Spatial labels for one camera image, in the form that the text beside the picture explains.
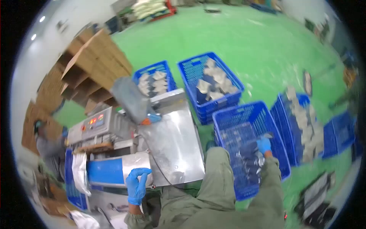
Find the grey cloth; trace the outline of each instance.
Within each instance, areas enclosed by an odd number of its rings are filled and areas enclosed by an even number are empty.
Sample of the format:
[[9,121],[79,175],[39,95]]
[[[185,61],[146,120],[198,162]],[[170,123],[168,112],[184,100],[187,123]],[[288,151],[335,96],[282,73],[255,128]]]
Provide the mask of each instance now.
[[56,141],[50,141],[36,136],[37,150],[45,162],[48,170],[57,178],[65,180],[65,138],[59,137]]

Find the cardboard box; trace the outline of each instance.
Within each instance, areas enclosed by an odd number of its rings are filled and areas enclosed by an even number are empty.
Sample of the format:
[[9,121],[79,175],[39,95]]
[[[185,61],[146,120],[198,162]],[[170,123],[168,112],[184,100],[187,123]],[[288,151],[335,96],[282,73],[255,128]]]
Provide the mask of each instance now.
[[69,87],[75,89],[93,72],[96,62],[94,55],[91,55],[88,50],[81,48],[67,64],[61,80],[66,82]]
[[117,78],[119,77],[129,77],[130,74],[126,69],[119,64],[119,62],[111,55],[111,53],[102,53],[98,60],[107,67],[107,69],[113,73]]
[[61,136],[63,126],[42,108],[35,105],[32,101],[29,102],[23,123],[22,146],[39,155],[40,153],[37,150],[36,139],[34,137],[34,122],[37,119],[47,123],[47,137],[53,141],[56,141]]
[[67,100],[70,100],[75,94],[75,91],[68,85],[68,83],[64,83],[64,86],[61,91],[61,96]]
[[57,187],[57,185],[54,183],[50,183],[50,190],[55,200],[60,202],[68,202],[66,191],[64,189]]
[[93,30],[91,28],[86,28],[82,30],[68,45],[66,50],[62,53],[62,55],[57,60],[63,69],[65,70],[67,64],[70,60],[78,53],[81,47],[93,36]]
[[36,105],[43,108],[49,114],[56,111],[63,100],[61,97],[63,90],[61,77],[62,71],[59,64],[56,63],[45,76],[37,90]]
[[97,62],[94,66],[93,72],[90,74],[90,78],[103,88],[109,90],[112,88],[114,81],[118,77],[102,63]]
[[101,88],[90,95],[90,98],[96,103],[104,102],[112,97],[112,94],[104,88]]
[[71,99],[81,107],[86,107],[86,103],[88,102],[88,97],[82,92],[76,92]]
[[94,36],[93,29],[91,27],[83,29],[76,38],[83,44],[87,43],[90,38]]
[[40,197],[40,201],[43,205],[43,209],[49,215],[66,217],[65,213],[70,211],[78,210],[75,206],[69,202],[60,202],[51,198]]
[[92,41],[86,43],[85,46],[87,46],[88,49],[90,49],[92,52],[95,52],[97,55],[101,55],[101,53],[108,53],[120,66],[126,70],[129,76],[132,74],[131,63],[103,29],[98,31],[93,36]]
[[97,103],[94,102],[92,99],[88,99],[88,102],[86,103],[84,114],[87,116],[89,112],[94,110],[94,108],[97,106]]

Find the green work uniform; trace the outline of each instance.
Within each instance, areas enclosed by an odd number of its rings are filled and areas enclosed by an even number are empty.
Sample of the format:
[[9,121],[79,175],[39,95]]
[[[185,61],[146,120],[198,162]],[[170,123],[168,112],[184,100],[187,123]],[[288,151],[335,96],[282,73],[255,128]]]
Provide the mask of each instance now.
[[[259,192],[246,211],[235,211],[234,176],[229,153],[221,147],[207,152],[206,174],[196,198],[172,186],[161,194],[158,229],[284,228],[283,192],[279,162],[265,159]],[[144,215],[128,213],[129,229],[153,228]]]

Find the blue roller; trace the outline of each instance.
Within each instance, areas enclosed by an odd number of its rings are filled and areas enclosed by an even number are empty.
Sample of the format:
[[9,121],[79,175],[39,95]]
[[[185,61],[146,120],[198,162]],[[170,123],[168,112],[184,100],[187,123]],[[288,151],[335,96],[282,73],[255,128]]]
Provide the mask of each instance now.
[[122,158],[89,161],[86,170],[91,184],[124,184]]

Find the green sleeve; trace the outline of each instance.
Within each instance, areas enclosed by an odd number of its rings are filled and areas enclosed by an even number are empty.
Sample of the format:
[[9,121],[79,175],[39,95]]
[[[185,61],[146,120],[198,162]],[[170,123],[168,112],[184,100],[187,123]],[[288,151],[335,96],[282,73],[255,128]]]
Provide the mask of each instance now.
[[272,222],[272,228],[284,227],[283,191],[279,162],[274,157],[265,159],[261,171],[261,184],[248,211],[257,211],[263,216],[263,224]]
[[134,215],[131,213],[127,213],[127,216],[124,218],[124,222],[127,224],[128,229],[152,229],[150,219],[145,217],[144,215]]

